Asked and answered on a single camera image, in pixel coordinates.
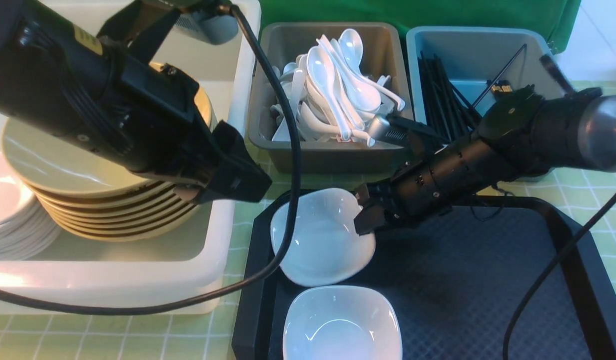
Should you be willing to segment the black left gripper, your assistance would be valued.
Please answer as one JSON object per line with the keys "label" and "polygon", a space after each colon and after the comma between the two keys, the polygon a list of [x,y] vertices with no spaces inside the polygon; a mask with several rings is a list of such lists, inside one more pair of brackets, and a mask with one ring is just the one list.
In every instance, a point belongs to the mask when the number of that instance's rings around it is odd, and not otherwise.
{"label": "black left gripper", "polygon": [[249,155],[244,138],[219,121],[211,127],[194,103],[200,86],[172,64],[150,61],[188,10],[230,15],[221,0],[134,0],[97,33],[106,86],[97,100],[97,135],[118,163],[151,180],[175,183],[184,202],[260,202],[272,180]]}

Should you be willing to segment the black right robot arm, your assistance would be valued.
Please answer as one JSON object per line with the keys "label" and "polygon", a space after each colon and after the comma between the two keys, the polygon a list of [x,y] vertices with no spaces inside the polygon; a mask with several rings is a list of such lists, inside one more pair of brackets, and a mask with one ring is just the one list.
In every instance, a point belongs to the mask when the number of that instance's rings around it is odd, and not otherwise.
{"label": "black right robot arm", "polygon": [[565,96],[545,99],[532,85],[497,101],[470,134],[433,152],[410,136],[417,161],[355,191],[359,235],[416,226],[499,182],[573,168],[616,173],[616,95],[576,91],[551,55],[540,58]]}

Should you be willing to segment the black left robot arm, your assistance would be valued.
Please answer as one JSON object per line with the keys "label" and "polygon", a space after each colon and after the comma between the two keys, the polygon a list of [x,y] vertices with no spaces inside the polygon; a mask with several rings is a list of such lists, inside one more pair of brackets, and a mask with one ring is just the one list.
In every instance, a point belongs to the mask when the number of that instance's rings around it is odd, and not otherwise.
{"label": "black left robot arm", "polygon": [[0,0],[0,114],[141,178],[177,185],[194,204],[257,203],[272,180],[235,127],[210,129],[184,71],[150,62],[181,19],[224,44],[237,28],[262,49],[229,0],[134,0],[91,35],[37,0]]}

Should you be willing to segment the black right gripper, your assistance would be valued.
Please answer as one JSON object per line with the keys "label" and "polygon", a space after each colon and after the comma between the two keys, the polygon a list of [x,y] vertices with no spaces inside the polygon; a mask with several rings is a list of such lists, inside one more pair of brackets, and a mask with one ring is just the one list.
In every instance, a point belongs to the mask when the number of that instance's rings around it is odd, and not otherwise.
{"label": "black right gripper", "polygon": [[354,218],[358,235],[374,233],[386,224],[418,224],[456,201],[513,180],[520,171],[474,131],[435,153],[406,165],[390,178],[391,200],[382,207],[366,207],[372,200],[370,184],[354,189],[359,206]]}

